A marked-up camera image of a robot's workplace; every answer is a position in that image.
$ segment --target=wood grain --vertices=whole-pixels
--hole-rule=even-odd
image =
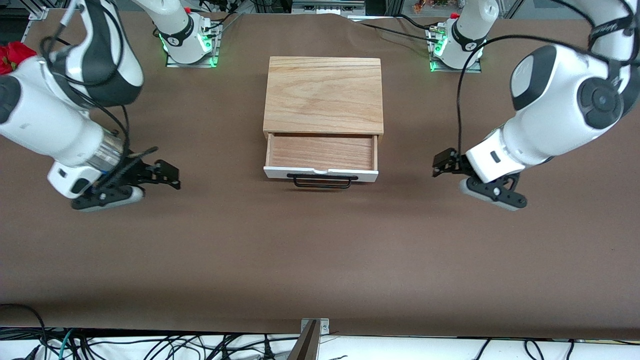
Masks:
[[[264,132],[382,135],[380,59],[272,56]]]
[[[375,138],[269,134],[266,166],[375,170]]]

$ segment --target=silver metal cylinder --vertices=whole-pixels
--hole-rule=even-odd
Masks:
[[[109,172],[120,161],[122,149],[122,140],[105,130],[102,143],[86,163],[102,172]]]

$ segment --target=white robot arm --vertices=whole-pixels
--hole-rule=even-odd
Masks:
[[[640,73],[637,3],[623,1],[581,1],[577,7],[596,25],[592,55],[561,45],[528,55],[511,76],[515,116],[465,155],[436,155],[434,176],[466,174],[463,192],[520,209],[527,204],[514,192],[521,171],[598,138],[626,115],[638,100]]]
[[[500,8],[495,0],[467,0],[457,19],[447,19],[438,24],[444,29],[440,47],[434,55],[452,69],[462,69],[471,52],[482,44],[493,23],[498,19]],[[482,52],[476,52],[468,62],[471,66]]]
[[[153,20],[166,52],[183,64],[195,63],[213,51],[211,19],[189,12],[180,0],[132,0]]]
[[[76,6],[86,38],[79,45],[51,51]],[[162,167],[150,170],[140,157],[131,157],[128,125],[123,141],[89,119],[89,109],[132,103],[143,84],[140,63],[112,0],[72,1],[57,33],[46,40],[49,43],[41,43],[42,56],[28,58],[15,72],[0,76],[0,134],[52,157],[47,178],[62,195],[74,199],[76,209],[140,200],[141,183],[179,188],[177,169],[161,162]],[[158,177],[162,172],[171,176]]]

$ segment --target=brown table surface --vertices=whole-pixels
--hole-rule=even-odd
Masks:
[[[36,22],[27,44],[60,16]],[[128,107],[132,146],[158,145],[148,160],[179,167],[182,189],[150,185],[135,205],[76,212],[47,182],[50,158],[0,138],[2,302],[66,327],[296,332],[301,318],[326,317],[343,334],[640,338],[637,108],[524,172],[529,206],[511,213],[460,193],[460,176],[431,177],[433,155],[455,146],[458,75],[429,72],[419,41],[335,15],[244,15],[224,33],[218,68],[167,69],[148,16],[121,16],[145,73]],[[403,20],[374,22],[420,34]],[[588,30],[499,20],[491,36],[508,33],[582,45]],[[62,37],[84,37],[78,18]],[[513,116],[511,71],[540,45],[486,49],[482,74],[463,85],[465,149]],[[267,180],[275,55],[381,59],[375,183],[327,192]]]

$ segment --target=wooden drawer box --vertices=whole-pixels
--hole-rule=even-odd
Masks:
[[[378,135],[271,133],[264,172],[274,179],[292,174],[378,177]]]
[[[269,178],[375,181],[384,132],[380,59],[271,57],[263,131]]]

